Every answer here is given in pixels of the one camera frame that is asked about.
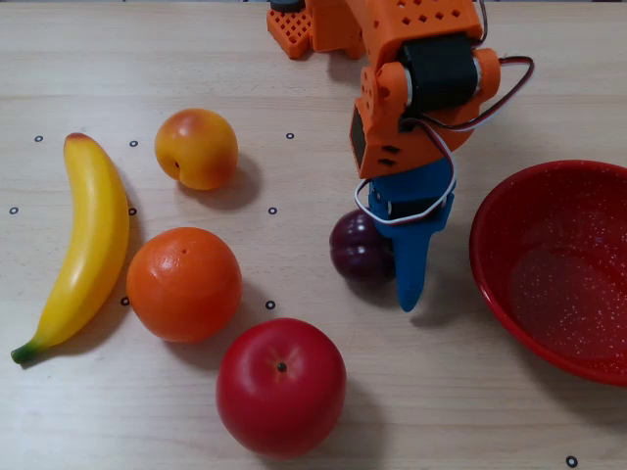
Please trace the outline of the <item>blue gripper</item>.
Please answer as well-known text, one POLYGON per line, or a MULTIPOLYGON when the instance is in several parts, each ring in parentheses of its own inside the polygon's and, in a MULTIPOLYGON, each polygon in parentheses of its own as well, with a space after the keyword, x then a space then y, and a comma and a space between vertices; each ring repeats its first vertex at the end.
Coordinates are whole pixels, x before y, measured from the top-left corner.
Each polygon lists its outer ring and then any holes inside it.
MULTIPOLYGON (((393 221, 421 214, 445 193, 452 176, 451 163, 441 159, 410 171, 376 177, 369 183, 369 208, 378 217, 393 221)), ((451 193, 418 220, 395 225, 375 223, 381 235, 391 241, 398 301, 405 312, 414 309, 420 299, 430 239, 445 228, 454 198, 451 193)))

